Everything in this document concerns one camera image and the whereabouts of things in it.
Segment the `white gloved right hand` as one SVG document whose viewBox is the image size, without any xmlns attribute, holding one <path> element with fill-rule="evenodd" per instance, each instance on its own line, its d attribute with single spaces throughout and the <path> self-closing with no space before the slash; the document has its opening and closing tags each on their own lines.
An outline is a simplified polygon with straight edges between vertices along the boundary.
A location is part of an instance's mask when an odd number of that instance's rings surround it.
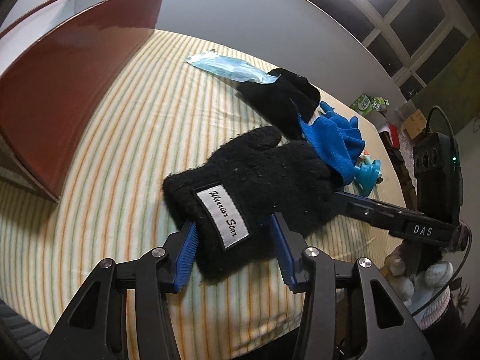
<svg viewBox="0 0 480 360">
<path fill-rule="evenodd" d="M 397 246 L 385 257 L 382 273 L 400 300 L 413 312 L 424 306 L 435 295 L 431 306 L 449 302 L 451 291 L 448 281 L 453 276 L 450 262 L 440 260 L 427 268 L 420 268 L 418 252 L 406 251 L 404 244 Z"/>
</svg>

